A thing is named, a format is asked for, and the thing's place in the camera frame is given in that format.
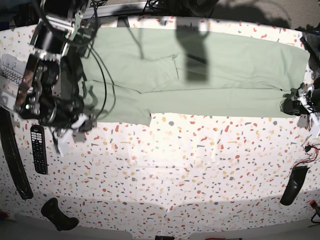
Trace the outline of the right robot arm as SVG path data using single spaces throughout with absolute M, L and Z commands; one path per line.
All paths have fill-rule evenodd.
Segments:
M 81 57 L 93 42 L 99 23 L 83 23 L 86 0 L 34 0 L 39 22 L 30 44 L 15 112 L 51 130 L 55 150 L 65 155 L 74 133 L 92 129 L 78 83 L 84 75 Z

